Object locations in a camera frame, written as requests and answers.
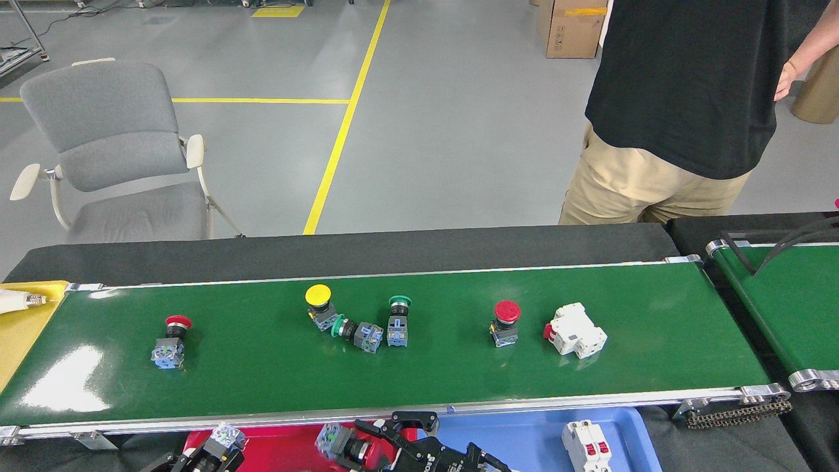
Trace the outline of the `person's left hand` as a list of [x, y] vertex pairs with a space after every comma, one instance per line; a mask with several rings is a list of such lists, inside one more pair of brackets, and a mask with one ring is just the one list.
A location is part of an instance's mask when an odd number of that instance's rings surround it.
[[788, 60], [780, 72], [778, 85], [774, 92], [773, 101], [778, 102], [789, 95], [789, 91], [793, 83], [800, 76], [799, 69], [796, 68], [792, 60]]

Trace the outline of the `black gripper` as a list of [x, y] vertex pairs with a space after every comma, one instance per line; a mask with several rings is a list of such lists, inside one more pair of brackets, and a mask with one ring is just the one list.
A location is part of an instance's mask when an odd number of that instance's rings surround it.
[[422, 430], [435, 433], [439, 417], [432, 410], [396, 410], [380, 421], [354, 420], [356, 430], [378, 439], [384, 439], [396, 449], [409, 455], [390, 459], [387, 455], [368, 455], [362, 461], [366, 471], [512, 471], [506, 463], [469, 443], [467, 451], [446, 447], [441, 443], [416, 442], [416, 433], [409, 436], [402, 430]]

